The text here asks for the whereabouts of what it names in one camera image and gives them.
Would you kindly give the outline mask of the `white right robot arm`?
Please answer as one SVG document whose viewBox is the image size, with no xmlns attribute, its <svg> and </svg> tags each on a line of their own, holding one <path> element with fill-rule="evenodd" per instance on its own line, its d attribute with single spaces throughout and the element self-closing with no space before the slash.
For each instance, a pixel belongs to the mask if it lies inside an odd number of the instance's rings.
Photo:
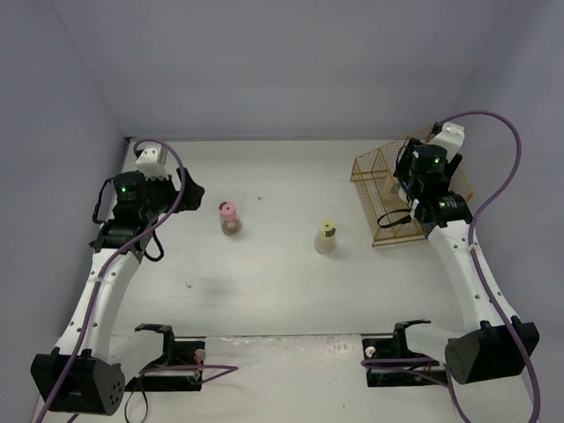
<svg viewBox="0 0 564 423">
<path fill-rule="evenodd" d="M 406 324 L 390 340 L 392 357 L 409 363 L 420 354 L 444 364 L 459 384 L 517 376 L 539 341 L 534 323 L 524 323 L 494 281 L 471 232 L 465 199 L 450 188 L 460 154 L 416 138 L 407 143 L 394 172 L 412 219 L 439 255 L 462 311 L 460 331 L 429 321 Z"/>
</svg>

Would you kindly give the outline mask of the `silver lid jar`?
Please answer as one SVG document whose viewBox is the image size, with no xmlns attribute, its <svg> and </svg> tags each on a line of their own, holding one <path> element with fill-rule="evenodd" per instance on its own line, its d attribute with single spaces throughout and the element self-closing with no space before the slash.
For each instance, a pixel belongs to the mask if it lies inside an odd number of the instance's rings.
<svg viewBox="0 0 564 423">
<path fill-rule="evenodd" d="M 406 194 L 406 192 L 405 192 L 405 190 L 404 190 L 404 188 L 401 184 L 397 185 L 397 195 L 403 203 L 405 203 L 405 204 L 411 203 L 411 200 L 407 196 L 407 194 Z"/>
</svg>

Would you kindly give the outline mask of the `yellow lid spice shaker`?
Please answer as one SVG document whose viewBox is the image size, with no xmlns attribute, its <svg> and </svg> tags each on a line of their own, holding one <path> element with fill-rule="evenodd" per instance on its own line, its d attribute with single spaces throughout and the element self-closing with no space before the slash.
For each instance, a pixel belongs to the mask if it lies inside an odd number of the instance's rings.
<svg viewBox="0 0 564 423">
<path fill-rule="evenodd" d="M 336 247 L 336 224 L 332 220 L 325 220 L 317 229 L 314 248 L 320 254 L 329 254 Z"/>
</svg>

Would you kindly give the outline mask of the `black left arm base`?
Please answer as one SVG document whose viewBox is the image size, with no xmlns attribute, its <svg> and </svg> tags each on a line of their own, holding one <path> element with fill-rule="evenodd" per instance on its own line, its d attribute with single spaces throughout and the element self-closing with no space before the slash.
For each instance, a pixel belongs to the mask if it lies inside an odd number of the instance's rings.
<svg viewBox="0 0 564 423">
<path fill-rule="evenodd" d="M 184 369 L 205 360 L 203 338 L 177 337 L 170 325 L 142 323 L 125 343 L 121 361 L 127 392 L 192 392 L 202 389 L 203 371 Z"/>
</svg>

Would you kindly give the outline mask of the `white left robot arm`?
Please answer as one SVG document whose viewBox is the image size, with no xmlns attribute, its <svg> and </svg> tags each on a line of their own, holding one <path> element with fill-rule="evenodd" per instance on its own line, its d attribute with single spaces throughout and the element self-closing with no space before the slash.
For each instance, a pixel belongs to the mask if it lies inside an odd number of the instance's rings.
<svg viewBox="0 0 564 423">
<path fill-rule="evenodd" d="M 169 368 L 176 358 L 174 332 L 164 323 L 141 323 L 119 347 L 112 330 L 130 281 L 148 255 L 156 227 L 172 214 L 197 210 L 204 188 L 186 167 L 172 175 L 139 170 L 110 178 L 115 190 L 112 216 L 100 223 L 91 242 L 92 268 L 78 305 L 53 350 L 35 355 L 31 375 L 44 401 L 36 421 L 48 412 L 111 416 L 131 379 L 150 365 Z"/>
</svg>

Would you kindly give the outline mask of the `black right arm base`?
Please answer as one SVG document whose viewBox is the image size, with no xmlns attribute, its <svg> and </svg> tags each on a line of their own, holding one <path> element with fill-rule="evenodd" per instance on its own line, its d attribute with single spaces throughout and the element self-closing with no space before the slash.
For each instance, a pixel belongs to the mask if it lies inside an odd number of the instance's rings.
<svg viewBox="0 0 564 423">
<path fill-rule="evenodd" d="M 408 349 L 405 330 L 430 323 L 412 320 L 396 323 L 390 334 L 361 337 L 363 362 L 369 388 L 442 386 L 448 381 L 442 365 L 424 354 Z"/>
</svg>

